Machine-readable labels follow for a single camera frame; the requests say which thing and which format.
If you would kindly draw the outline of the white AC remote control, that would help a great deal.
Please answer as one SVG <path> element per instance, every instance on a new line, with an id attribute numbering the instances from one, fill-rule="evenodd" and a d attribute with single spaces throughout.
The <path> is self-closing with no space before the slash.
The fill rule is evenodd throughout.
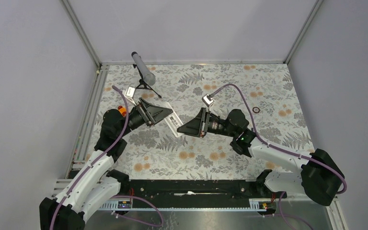
<path id="1" fill-rule="evenodd" d="M 170 128 L 172 134 L 176 138 L 181 137 L 183 134 L 177 132 L 177 129 L 181 127 L 183 123 L 181 119 L 179 118 L 179 116 L 177 115 L 177 113 L 174 111 L 173 107 L 170 105 L 169 102 L 160 103 L 159 106 L 172 110 L 172 113 L 168 115 L 166 118 L 164 118 L 164 121 L 166 122 L 167 126 Z"/>

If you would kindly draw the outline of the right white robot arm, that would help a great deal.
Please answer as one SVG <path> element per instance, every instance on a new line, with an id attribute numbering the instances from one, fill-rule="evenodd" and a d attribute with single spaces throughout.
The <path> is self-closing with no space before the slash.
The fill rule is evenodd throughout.
<path id="1" fill-rule="evenodd" d="M 177 132 L 203 138 L 206 134 L 231 137 L 230 146 L 239 155 L 270 161 L 287 170 L 270 172 L 256 183 L 259 196 L 273 192 L 305 194 L 322 206 L 329 206 L 343 185 L 345 176 L 331 156 L 322 149 L 314 152 L 279 147 L 259 137 L 248 128 L 249 121 L 240 109 L 232 110 L 226 119 L 201 108 L 190 121 L 177 128 Z"/>

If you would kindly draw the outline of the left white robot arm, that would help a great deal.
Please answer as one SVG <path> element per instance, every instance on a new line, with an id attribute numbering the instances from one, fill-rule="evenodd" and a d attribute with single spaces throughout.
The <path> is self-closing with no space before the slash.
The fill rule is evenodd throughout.
<path id="1" fill-rule="evenodd" d="M 111 197 L 129 192 L 128 175 L 111 167 L 124 152 L 123 136 L 142 125 L 153 126 L 174 113 L 140 98 L 132 109 L 121 106 L 103 115 L 100 137 L 94 151 L 72 181 L 54 198 L 39 206 L 42 230 L 82 230 L 90 217 Z"/>

